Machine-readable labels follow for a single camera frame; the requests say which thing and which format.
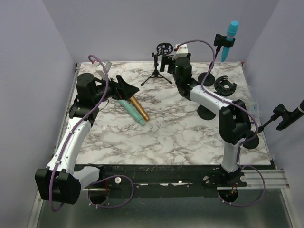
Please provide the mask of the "mint green microphone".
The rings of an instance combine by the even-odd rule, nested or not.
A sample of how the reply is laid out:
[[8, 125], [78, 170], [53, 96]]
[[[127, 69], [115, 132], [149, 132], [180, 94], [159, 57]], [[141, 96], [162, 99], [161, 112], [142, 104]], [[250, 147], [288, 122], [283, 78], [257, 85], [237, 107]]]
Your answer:
[[143, 118], [134, 110], [134, 108], [126, 100], [118, 100], [118, 103], [128, 112], [128, 114], [141, 126], [145, 126]]

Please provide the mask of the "black tripod mic stand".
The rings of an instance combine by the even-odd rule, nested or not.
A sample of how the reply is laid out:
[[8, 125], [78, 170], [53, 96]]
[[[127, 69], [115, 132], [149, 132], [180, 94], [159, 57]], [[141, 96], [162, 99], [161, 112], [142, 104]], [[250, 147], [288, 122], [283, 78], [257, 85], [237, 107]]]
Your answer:
[[166, 77], [164, 77], [163, 75], [160, 74], [159, 70], [158, 70], [158, 57], [159, 56], [163, 56], [163, 55], [167, 55], [173, 52], [173, 45], [170, 43], [160, 43], [157, 45], [156, 47], [156, 53], [152, 53], [152, 57], [154, 59], [154, 71], [153, 73], [144, 81], [141, 83], [141, 86], [143, 86], [149, 79], [152, 78], [163, 78], [165, 79], [167, 82], [169, 82], [170, 84], [173, 84], [172, 81], [168, 80]]

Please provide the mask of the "gold microphone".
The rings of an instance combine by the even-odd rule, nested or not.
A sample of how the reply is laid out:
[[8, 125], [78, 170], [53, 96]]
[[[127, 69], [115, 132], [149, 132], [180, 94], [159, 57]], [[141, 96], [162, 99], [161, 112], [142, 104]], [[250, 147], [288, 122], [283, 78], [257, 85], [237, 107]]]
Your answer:
[[141, 114], [143, 119], [145, 121], [149, 121], [150, 117], [148, 116], [145, 109], [141, 106], [141, 104], [138, 102], [138, 100], [135, 98], [135, 96], [132, 96], [129, 101], [134, 105], [134, 107], [137, 109], [137, 111]]

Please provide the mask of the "black round-base shock-mount stand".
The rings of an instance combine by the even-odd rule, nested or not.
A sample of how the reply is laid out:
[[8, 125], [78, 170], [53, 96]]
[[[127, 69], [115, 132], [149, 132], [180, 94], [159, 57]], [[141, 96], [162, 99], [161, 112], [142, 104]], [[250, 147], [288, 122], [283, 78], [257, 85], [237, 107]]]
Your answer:
[[[218, 79], [215, 79], [215, 77], [210, 74], [207, 76], [207, 78], [204, 81], [204, 86], [212, 86], [214, 85], [214, 88], [216, 90], [216, 94], [223, 96], [223, 97], [228, 97], [234, 94], [237, 88], [236, 83], [232, 83], [228, 80], [227, 75], [223, 75], [219, 77]], [[212, 120], [216, 117], [216, 115], [211, 112], [209, 109], [204, 107], [203, 105], [200, 105], [197, 109], [198, 116], [203, 119], [203, 120]]]

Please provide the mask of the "blue microphone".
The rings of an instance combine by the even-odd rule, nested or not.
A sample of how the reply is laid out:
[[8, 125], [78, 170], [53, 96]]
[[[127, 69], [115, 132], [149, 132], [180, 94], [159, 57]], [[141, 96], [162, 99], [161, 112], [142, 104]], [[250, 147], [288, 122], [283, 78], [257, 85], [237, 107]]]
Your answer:
[[[235, 40], [235, 35], [238, 31], [239, 27], [239, 22], [234, 20], [230, 23], [228, 30], [227, 30], [227, 36], [226, 40], [229, 41], [230, 43]], [[229, 47], [224, 47], [222, 54], [221, 54], [221, 62], [224, 62], [229, 54], [230, 48]]]

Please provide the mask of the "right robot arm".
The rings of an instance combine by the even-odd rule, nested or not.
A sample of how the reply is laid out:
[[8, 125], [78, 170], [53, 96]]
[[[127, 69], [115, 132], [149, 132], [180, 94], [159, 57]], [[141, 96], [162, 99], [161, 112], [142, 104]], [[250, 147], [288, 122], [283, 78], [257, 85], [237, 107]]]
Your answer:
[[232, 101], [209, 91], [192, 78], [190, 54], [174, 58], [173, 55], [161, 55], [161, 69], [168, 65], [168, 73], [173, 75], [179, 94], [205, 107], [218, 116], [218, 130], [224, 140], [224, 156], [218, 180], [224, 186], [235, 182], [234, 172], [239, 169], [238, 160], [243, 139], [251, 130], [251, 122], [242, 100]]

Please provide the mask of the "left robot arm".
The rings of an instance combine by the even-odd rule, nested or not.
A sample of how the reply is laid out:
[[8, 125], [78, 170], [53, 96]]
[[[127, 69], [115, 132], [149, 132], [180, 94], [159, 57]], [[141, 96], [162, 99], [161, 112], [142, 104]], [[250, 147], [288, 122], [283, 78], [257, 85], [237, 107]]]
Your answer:
[[88, 185], [96, 188], [104, 185], [105, 175], [96, 166], [74, 170], [77, 156], [97, 118], [100, 103], [108, 98], [128, 100], [140, 89], [125, 82], [121, 75], [116, 75], [116, 80], [100, 80], [91, 73], [82, 73], [77, 77], [76, 90], [62, 141], [46, 168], [35, 173], [41, 198], [50, 202], [75, 204]]

